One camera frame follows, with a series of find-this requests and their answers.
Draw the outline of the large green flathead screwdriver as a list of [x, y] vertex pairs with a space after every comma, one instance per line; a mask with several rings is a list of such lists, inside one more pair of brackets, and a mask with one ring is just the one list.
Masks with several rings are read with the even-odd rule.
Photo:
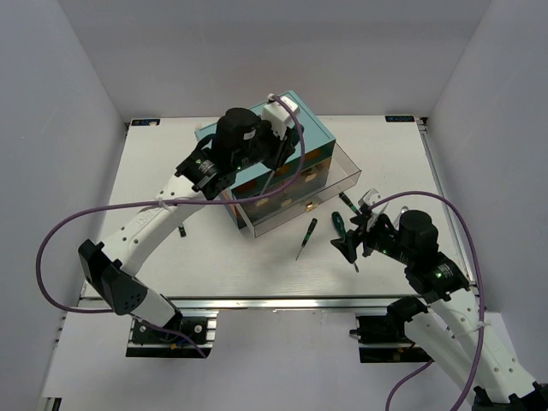
[[[344, 220], [342, 215], [338, 211], [334, 211], [331, 213], [331, 221], [333, 223], [333, 226], [338, 234], [338, 238], [344, 238], [347, 237], [347, 230], [344, 225]], [[353, 263], [353, 267], [356, 273], [359, 272], [359, 267], [356, 264], [356, 261]]]

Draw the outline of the clear bottom drawer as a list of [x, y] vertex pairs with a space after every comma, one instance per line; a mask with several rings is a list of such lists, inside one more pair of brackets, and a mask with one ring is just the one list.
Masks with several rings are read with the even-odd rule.
[[304, 170], [283, 192], [252, 204], [235, 205], [231, 216], [238, 229], [259, 237], [305, 212], [309, 202], [317, 205], [356, 185], [361, 170], [339, 146], [326, 158]]

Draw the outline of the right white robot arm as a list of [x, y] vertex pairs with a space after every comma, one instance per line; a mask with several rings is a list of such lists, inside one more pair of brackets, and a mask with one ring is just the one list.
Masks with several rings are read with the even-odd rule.
[[364, 211], [356, 228], [332, 241], [349, 263], [358, 247], [405, 266], [414, 295], [387, 308], [386, 329], [399, 342], [417, 343], [461, 389], [474, 410], [545, 410], [547, 386], [539, 383], [484, 319], [479, 297], [459, 267], [438, 249], [431, 217], [405, 211], [398, 225]]

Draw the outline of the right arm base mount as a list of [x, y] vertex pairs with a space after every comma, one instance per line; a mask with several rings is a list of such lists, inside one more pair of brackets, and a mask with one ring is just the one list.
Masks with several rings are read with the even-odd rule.
[[404, 330], [412, 317], [427, 313], [427, 306], [417, 297], [405, 296], [386, 307], [384, 314], [356, 317], [349, 336], [359, 344], [360, 362], [367, 364], [423, 363], [431, 357]]

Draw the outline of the small precision screwdriver centre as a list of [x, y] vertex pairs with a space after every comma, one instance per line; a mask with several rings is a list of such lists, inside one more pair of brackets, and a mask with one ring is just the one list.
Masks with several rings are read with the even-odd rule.
[[301, 255], [301, 252], [304, 250], [304, 248], [306, 247], [307, 243], [309, 242], [310, 240], [310, 237], [312, 236], [312, 233], [314, 232], [316, 226], [317, 226], [317, 223], [318, 223], [318, 219], [317, 218], [313, 218], [310, 222], [310, 224], [308, 225], [307, 227], [307, 232], [306, 234], [304, 235], [303, 237], [303, 240], [301, 242], [301, 247], [299, 249], [299, 252], [298, 254], [296, 255], [295, 259], [298, 259]]

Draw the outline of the aluminium table edge rail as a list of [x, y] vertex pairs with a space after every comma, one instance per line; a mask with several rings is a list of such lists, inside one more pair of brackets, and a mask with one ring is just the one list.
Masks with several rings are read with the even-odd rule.
[[180, 309], [344, 309], [387, 307], [402, 295], [385, 297], [341, 297], [341, 298], [217, 298], [217, 299], [172, 299]]

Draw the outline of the teal drawer cabinet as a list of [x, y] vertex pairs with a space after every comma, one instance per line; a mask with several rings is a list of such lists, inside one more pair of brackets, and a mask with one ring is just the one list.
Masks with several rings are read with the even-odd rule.
[[[299, 214], [304, 212], [297, 204], [301, 200], [307, 202], [312, 194], [323, 189], [327, 183], [336, 144], [335, 136], [295, 91], [287, 91], [280, 97], [292, 100], [300, 108], [298, 120], [303, 127], [305, 163], [298, 179], [283, 192], [255, 203], [225, 206], [238, 229], [249, 228], [255, 235], [264, 234], [267, 231], [264, 222], [272, 222], [277, 214], [284, 214], [286, 209], [297, 211]], [[300, 161], [300, 152], [301, 149], [297, 146], [295, 153], [288, 158], [271, 180], [268, 179], [271, 171], [263, 164], [256, 164], [243, 170], [237, 174], [235, 184], [224, 190], [222, 196], [230, 200], [243, 199], [259, 195], [261, 191], [268, 193], [281, 187], [295, 173]]]

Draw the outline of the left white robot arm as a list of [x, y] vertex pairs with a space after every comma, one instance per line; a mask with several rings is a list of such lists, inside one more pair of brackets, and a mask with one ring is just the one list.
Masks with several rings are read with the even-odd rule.
[[141, 209], [110, 237], [79, 246], [85, 279], [114, 313], [141, 320], [161, 341], [179, 336], [181, 312], [137, 279], [138, 271], [205, 201], [234, 184], [238, 172], [255, 164], [280, 168], [303, 134], [299, 113], [299, 107], [286, 98], [267, 102], [260, 114], [245, 108], [227, 110], [214, 133], [200, 139], [176, 167], [154, 205]]

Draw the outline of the small precision screwdriver right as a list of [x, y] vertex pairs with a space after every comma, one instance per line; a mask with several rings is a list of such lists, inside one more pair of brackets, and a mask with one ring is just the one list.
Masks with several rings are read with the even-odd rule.
[[350, 198], [345, 193], [340, 193], [338, 196], [355, 215], [360, 215], [359, 208], [350, 200]]

